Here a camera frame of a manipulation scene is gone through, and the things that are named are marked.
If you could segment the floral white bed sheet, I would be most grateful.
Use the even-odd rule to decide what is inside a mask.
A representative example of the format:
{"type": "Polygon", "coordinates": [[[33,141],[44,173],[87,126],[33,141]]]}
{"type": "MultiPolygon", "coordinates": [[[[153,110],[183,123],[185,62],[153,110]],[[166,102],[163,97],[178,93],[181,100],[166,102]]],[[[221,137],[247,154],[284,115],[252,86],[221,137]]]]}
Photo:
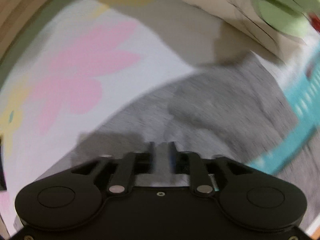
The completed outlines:
{"type": "Polygon", "coordinates": [[[281,61],[223,19],[182,0],[51,0],[1,62],[7,185],[1,218],[21,229],[15,199],[85,137],[138,98],[252,53],[285,95],[319,69],[319,45],[281,61]]]}

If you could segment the cream leaf print pillow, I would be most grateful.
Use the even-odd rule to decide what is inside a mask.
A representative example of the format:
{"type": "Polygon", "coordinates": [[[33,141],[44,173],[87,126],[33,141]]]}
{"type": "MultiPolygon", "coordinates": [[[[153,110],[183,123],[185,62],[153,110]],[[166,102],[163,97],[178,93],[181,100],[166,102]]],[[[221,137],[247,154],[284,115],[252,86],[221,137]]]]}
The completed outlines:
{"type": "Polygon", "coordinates": [[[281,61],[319,45],[319,0],[182,0],[248,35],[281,61]]]}

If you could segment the grey speckled pants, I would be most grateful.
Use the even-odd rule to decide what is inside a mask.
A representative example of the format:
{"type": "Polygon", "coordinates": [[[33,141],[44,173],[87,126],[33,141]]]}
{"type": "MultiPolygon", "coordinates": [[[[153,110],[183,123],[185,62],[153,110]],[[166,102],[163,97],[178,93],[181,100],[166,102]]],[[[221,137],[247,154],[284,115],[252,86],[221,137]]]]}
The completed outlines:
{"type": "Polygon", "coordinates": [[[115,158],[156,144],[153,172],[139,186],[184,186],[169,168],[167,143],[204,158],[221,154],[252,164],[298,186],[308,209],[307,229],[319,215],[319,69],[290,79],[285,95],[275,78],[248,53],[224,66],[189,76],[132,102],[67,153],[46,175],[97,156],[115,158]]]}

